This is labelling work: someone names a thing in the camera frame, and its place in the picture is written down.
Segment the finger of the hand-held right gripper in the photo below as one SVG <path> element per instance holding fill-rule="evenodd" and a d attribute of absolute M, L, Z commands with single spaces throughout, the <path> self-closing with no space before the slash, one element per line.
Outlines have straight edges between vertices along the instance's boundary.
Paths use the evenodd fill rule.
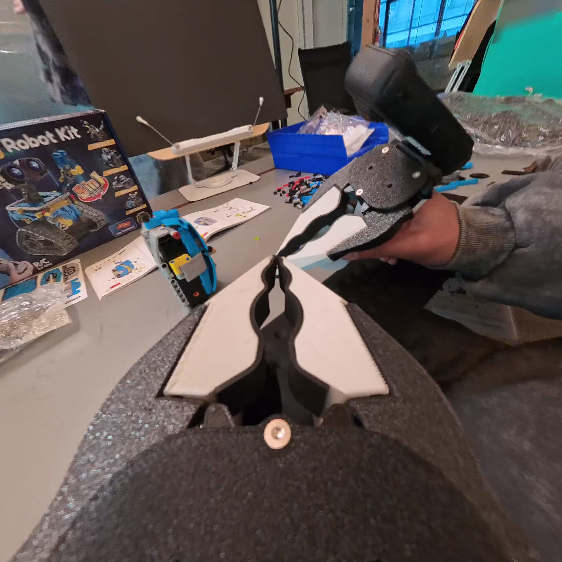
<path fill-rule="evenodd" d="M 346 191 L 333 186 L 315 201 L 310 201 L 289 231 L 285 241 L 275 254 L 288 258 L 306 248 L 311 242 L 320 240 L 326 234 L 321 230 L 331 226 L 344 215 L 352 204 L 352 197 Z"/>
<path fill-rule="evenodd" d="M 290 263 L 302 270 L 320 268 L 327 271 L 338 271 L 345 266 L 345 263 L 341 260 L 331 260 L 328 252 L 365 227 L 365 221 L 361 216 L 342 216 L 331 226 L 322 228 L 311 241 L 306 242 L 297 252 L 291 254 Z"/>

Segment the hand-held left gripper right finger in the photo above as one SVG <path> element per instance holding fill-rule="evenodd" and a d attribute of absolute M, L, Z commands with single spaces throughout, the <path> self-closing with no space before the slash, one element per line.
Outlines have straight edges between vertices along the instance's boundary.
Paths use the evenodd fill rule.
<path fill-rule="evenodd" d="M 294 324 L 289 386 L 299 402 L 385 396 L 389 386 L 362 338 L 348 302 L 286 258 L 279 260 L 285 312 Z"/>

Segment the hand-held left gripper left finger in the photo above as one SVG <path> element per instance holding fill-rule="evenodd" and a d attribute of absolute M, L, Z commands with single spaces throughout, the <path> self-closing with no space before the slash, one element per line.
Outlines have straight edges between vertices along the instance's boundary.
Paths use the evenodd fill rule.
<path fill-rule="evenodd" d="M 164 386 L 164 396 L 252 401 L 264 375 L 262 326 L 277 258 L 269 256 L 210 298 Z"/>

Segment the blue building block toy robot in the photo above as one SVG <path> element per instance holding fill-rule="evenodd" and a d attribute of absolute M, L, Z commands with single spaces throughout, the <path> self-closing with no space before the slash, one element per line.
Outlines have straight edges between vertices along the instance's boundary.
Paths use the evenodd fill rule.
<path fill-rule="evenodd" d="M 214 249 L 179 211 L 138 214 L 144 242 L 159 271 L 189 309 L 204 304 L 217 290 Z"/>

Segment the person's right forearm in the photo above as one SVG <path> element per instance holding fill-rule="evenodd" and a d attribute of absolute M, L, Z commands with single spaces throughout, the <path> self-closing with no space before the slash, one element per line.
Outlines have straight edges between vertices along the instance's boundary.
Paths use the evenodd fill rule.
<path fill-rule="evenodd" d="M 481 299 L 561 319 L 561 166 L 494 184 L 456 205 L 445 269 Z"/>

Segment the pile of small building pieces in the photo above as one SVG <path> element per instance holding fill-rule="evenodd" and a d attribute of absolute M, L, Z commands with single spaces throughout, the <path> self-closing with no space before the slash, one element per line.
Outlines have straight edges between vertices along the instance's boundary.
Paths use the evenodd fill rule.
<path fill-rule="evenodd" d="M 322 174 L 293 174 L 287 183 L 274 189 L 273 195 L 281 197 L 285 204 L 302 210 L 326 179 L 327 176 Z"/>

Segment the blue plastic bin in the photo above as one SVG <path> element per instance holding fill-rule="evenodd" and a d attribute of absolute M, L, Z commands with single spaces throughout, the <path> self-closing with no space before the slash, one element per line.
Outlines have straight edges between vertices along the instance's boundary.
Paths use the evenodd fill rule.
<path fill-rule="evenodd" d="M 357 152 L 347 155 L 342 136 L 299 134 L 301 124 L 267 133 L 274 166 L 280 170 L 311 172 L 330 176 L 349 164 L 354 158 L 369 152 L 377 145 L 386 144 L 389 130 L 383 123 L 371 123 L 372 134 Z"/>

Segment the clear plastic bags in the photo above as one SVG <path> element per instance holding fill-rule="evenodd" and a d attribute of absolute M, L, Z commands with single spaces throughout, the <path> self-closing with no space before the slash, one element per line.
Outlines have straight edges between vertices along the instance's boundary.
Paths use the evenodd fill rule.
<path fill-rule="evenodd" d="M 297 130 L 297 134 L 339 137 L 347 157 L 376 138 L 376 129 L 359 116 L 344 114 L 321 105 Z"/>

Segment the open instruction booklet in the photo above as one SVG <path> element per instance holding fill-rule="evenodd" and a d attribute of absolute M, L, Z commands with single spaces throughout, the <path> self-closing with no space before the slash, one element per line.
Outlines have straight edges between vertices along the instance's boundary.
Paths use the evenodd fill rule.
<path fill-rule="evenodd" d="M 216 234 L 243 224 L 268 211 L 270 206 L 235 198 L 222 205 L 183 215 L 204 242 Z M 157 268 L 155 258 L 142 237 L 109 257 L 88 266 L 86 276 L 99 299 L 121 290 Z"/>

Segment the black office chair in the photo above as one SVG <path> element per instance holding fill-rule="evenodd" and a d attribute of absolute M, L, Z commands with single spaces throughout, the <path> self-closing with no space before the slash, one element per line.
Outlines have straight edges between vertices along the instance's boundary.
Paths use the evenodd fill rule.
<path fill-rule="evenodd" d="M 299 49 L 298 57 L 309 114 L 324 106 L 355 115 L 354 102 L 344 84 L 352 61 L 351 43 Z"/>

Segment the large bubble wrap sheet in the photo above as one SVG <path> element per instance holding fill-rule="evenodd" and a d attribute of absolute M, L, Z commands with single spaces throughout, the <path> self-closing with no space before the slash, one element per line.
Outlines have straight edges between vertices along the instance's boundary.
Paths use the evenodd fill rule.
<path fill-rule="evenodd" d="M 549 156 L 561 153 L 561 101 L 543 95 L 486 97 L 467 92 L 439 95 L 488 155 Z"/>

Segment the blue sticker sheet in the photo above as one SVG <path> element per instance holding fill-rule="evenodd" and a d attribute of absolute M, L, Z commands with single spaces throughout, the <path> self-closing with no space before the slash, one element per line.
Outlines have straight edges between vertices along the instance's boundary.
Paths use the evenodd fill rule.
<path fill-rule="evenodd" d="M 88 297 L 81 261 L 74 259 L 1 288 L 1 302 L 31 293 L 44 285 L 59 285 L 64 290 L 66 308 Z"/>

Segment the leaning wooden board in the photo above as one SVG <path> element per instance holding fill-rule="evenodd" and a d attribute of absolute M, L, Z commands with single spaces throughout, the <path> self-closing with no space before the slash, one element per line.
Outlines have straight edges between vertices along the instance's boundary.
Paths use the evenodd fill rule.
<path fill-rule="evenodd" d="M 495 22 L 502 1 L 476 1 L 455 43 L 448 68 L 472 60 L 489 26 Z"/>

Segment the bubble wrap bag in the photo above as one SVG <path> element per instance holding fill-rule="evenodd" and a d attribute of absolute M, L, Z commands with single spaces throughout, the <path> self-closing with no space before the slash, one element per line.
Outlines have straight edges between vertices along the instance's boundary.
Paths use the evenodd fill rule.
<path fill-rule="evenodd" d="M 59 283 L 7 299 L 1 303 L 1 363 L 70 323 L 64 286 Z"/>

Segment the black flat panel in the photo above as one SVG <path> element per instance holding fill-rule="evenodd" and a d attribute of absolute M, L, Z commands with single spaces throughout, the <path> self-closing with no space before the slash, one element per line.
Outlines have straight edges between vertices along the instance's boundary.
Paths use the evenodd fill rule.
<path fill-rule="evenodd" d="M 257 1 L 40 1 L 128 157 L 287 118 Z"/>

